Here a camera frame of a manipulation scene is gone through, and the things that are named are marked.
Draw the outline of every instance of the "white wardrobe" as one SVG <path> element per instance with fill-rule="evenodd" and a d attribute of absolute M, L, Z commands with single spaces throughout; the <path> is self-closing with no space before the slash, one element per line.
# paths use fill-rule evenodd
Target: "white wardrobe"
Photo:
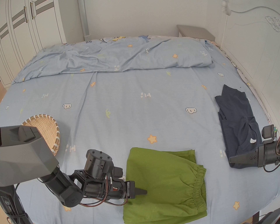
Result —
<path fill-rule="evenodd" d="M 77 0 L 0 0 L 0 80 L 4 87 L 42 48 L 82 41 Z"/>

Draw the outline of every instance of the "clothing tag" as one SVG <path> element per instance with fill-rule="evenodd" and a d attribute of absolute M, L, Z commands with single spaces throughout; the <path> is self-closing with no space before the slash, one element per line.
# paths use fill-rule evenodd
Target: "clothing tag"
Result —
<path fill-rule="evenodd" d="M 250 143 L 255 143 L 257 140 L 251 139 Z"/>

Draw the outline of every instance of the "green pants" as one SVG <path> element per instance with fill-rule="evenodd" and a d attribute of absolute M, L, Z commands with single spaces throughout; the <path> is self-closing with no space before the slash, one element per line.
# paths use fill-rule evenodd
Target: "green pants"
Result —
<path fill-rule="evenodd" d="M 142 224 L 184 224 L 207 215 L 206 169 L 197 165 L 195 151 L 162 152 L 132 148 L 126 180 L 147 190 L 129 199 L 123 220 Z"/>

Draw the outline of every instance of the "clothing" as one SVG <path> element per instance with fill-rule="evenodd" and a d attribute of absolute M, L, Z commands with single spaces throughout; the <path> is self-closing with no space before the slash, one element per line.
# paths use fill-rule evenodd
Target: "clothing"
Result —
<path fill-rule="evenodd" d="M 245 92 L 224 85 L 222 95 L 216 96 L 215 99 L 220 107 L 218 114 L 228 158 L 254 151 L 262 144 L 259 125 Z M 257 166 L 257 164 L 229 164 L 237 169 Z"/>
<path fill-rule="evenodd" d="M 206 169 L 197 165 L 195 151 L 163 152 L 132 148 L 126 180 L 147 190 L 123 208 L 123 220 L 141 224 L 184 224 L 205 217 Z"/>

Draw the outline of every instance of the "carved floral ornament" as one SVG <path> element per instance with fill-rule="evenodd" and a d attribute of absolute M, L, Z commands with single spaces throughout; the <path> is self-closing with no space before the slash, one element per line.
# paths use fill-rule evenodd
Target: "carved floral ornament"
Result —
<path fill-rule="evenodd" d="M 280 32 L 280 21 L 276 17 L 266 16 L 267 21 L 272 25 L 275 31 Z"/>

